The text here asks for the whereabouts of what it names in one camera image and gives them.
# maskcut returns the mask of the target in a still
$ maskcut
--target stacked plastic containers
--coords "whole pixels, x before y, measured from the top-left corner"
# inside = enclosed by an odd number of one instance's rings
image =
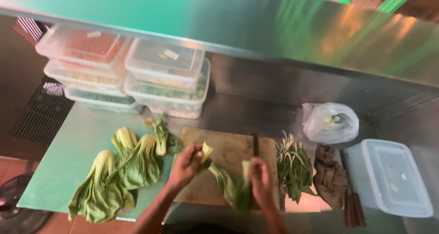
[[[66,86],[67,98],[93,108],[140,113],[143,106],[123,88],[131,42],[119,35],[55,26],[36,51],[50,59],[44,72]]]
[[[154,113],[195,119],[210,79],[204,51],[135,39],[125,59],[124,88]]]

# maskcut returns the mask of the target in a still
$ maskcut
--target label on container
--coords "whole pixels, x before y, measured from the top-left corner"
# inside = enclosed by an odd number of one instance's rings
[[[94,37],[99,37],[99,36],[101,36],[100,31],[94,31],[94,32],[87,33],[87,38],[94,38]]]
[[[164,52],[163,54],[165,54],[166,56],[168,56],[168,57],[170,57],[170,58],[172,58],[172,59],[174,59],[174,60],[177,60],[177,58],[178,58],[178,56],[179,56],[178,53],[173,52],[173,51],[171,51],[171,50],[169,50],[169,49],[166,49],[165,52]]]

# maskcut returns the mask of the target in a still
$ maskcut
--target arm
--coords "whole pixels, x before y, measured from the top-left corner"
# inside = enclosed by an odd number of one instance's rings
[[[273,183],[267,163],[261,158],[252,158],[249,168],[253,185],[253,196],[264,215],[271,234],[286,234],[281,215],[273,201]]]
[[[158,193],[145,212],[136,220],[132,233],[160,233],[162,220],[165,218],[172,201],[180,190],[194,179],[203,156],[202,149],[203,143],[192,143],[178,155],[168,183]]]

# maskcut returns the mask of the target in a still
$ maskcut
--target wooden cutting board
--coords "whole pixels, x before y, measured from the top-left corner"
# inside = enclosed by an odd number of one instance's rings
[[[253,136],[194,128],[181,129],[178,142],[182,147],[197,141],[206,142],[207,145],[213,147],[213,152],[210,154],[213,163],[225,169],[232,178],[242,176],[242,161],[253,157]],[[267,161],[270,168],[274,202],[279,208],[275,141],[259,137],[259,155]],[[175,201],[228,206],[216,178],[209,170],[196,175],[192,182],[178,194]]]

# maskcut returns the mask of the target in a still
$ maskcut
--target brown cloth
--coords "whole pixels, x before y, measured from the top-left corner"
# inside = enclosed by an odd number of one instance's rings
[[[313,178],[314,186],[320,197],[334,210],[345,206],[345,191],[348,185],[346,171],[334,161],[335,152],[330,145],[319,143],[316,149],[314,167],[317,171]]]

